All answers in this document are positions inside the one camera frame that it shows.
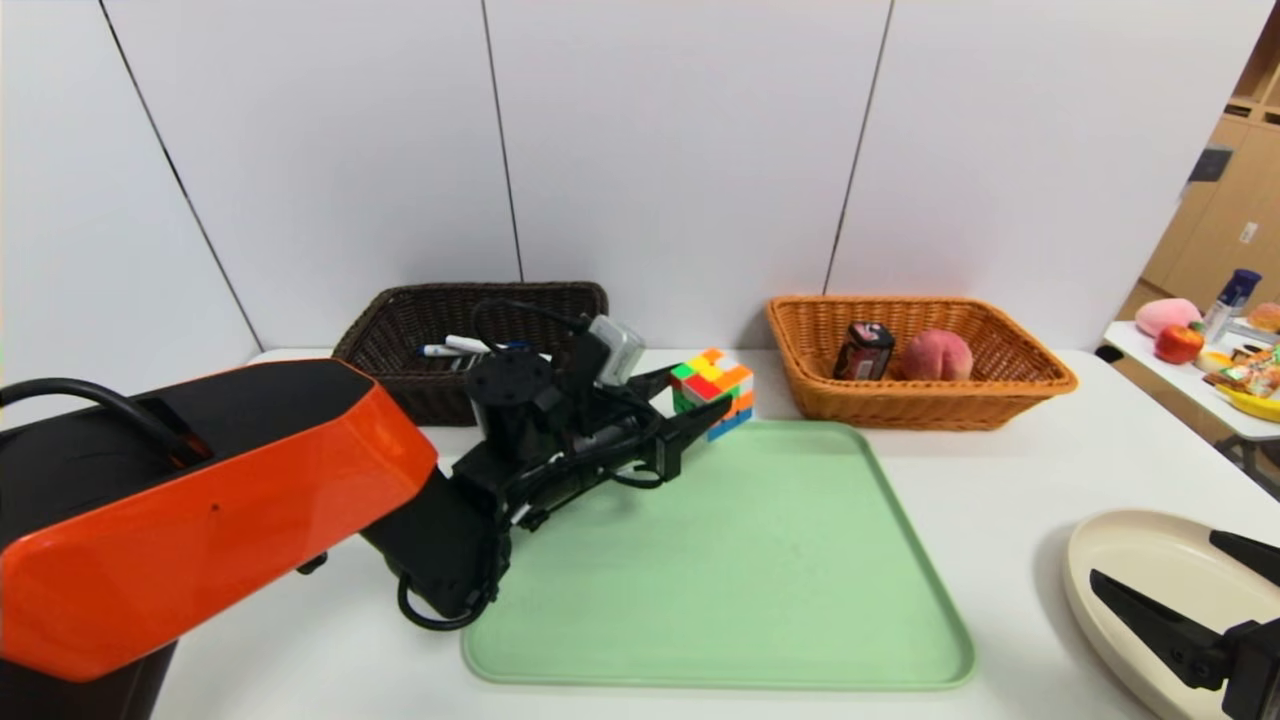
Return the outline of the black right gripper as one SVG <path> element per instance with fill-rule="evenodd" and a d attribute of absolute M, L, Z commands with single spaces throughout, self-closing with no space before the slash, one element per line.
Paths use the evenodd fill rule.
<path fill-rule="evenodd" d="M 1211 530 L 1210 543 L 1279 587 L 1279 547 L 1226 530 Z M 1222 688 L 1229 670 L 1224 635 L 1096 569 L 1089 584 L 1183 685 Z M 1228 638 L 1234 641 L 1234 660 L 1222 711 L 1230 719 L 1279 719 L 1279 619 L 1243 623 Z"/>

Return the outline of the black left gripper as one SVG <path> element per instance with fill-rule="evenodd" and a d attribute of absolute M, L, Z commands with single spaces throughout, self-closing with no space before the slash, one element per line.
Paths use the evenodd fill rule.
<path fill-rule="evenodd" d="M 730 413 L 733 396 L 722 395 L 664 416 L 649 402 L 671 387 L 677 366 L 676 363 L 632 375 L 627 389 L 599 389 L 605 406 L 620 415 L 573 447 L 570 470 L 590 474 L 598 482 L 668 482 L 678 475 L 680 452 Z"/>

